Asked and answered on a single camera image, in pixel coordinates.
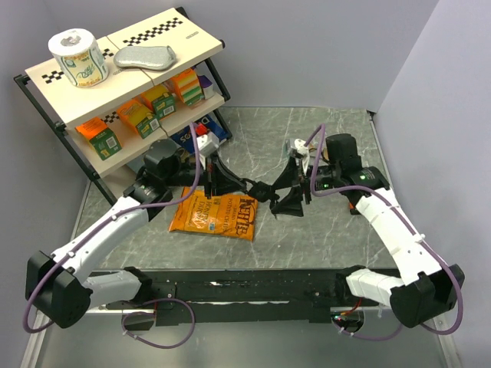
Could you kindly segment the black Kaijing padlock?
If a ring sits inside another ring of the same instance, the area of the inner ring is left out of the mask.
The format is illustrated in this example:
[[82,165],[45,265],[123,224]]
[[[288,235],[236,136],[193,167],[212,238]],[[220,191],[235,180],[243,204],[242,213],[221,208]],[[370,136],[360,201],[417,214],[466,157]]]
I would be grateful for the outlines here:
[[262,181],[250,182],[251,188],[247,191],[247,195],[258,202],[264,203],[268,201],[277,201],[279,196],[275,193],[275,190],[269,184]]

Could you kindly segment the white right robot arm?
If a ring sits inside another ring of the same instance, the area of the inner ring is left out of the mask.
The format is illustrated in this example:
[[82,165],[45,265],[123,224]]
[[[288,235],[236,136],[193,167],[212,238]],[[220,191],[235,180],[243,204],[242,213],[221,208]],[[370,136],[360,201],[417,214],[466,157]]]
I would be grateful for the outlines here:
[[448,265],[430,251],[402,211],[394,191],[379,169],[363,166],[356,139],[348,133],[325,140],[327,164],[312,165],[304,140],[287,140],[288,163],[272,192],[288,189],[284,198],[273,195],[273,215],[302,217],[302,206],[315,192],[339,192],[375,230],[397,266],[396,277],[362,266],[345,269],[335,286],[343,305],[364,298],[388,306],[405,327],[415,327],[458,305],[465,279],[459,265]]

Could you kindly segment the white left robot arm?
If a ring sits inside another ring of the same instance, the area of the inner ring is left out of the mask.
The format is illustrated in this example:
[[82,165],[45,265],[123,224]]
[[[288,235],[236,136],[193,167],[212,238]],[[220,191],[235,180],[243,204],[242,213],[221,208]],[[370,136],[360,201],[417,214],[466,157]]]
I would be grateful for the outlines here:
[[67,328],[87,310],[116,301],[142,308],[150,303],[152,280],[129,267],[102,276],[92,271],[128,235],[175,205],[171,187],[203,186],[208,196],[246,191],[246,180],[229,170],[214,148],[200,137],[195,164],[182,163],[171,139],[157,140],[143,157],[135,182],[113,207],[84,233],[53,251],[32,255],[27,264],[25,297],[50,322]]

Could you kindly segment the orange black padlock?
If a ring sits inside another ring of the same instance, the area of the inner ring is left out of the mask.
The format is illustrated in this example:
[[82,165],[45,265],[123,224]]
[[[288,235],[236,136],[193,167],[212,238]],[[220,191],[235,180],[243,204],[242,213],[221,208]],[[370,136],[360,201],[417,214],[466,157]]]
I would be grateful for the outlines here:
[[351,215],[360,215],[358,208],[353,202],[349,202],[349,211]]

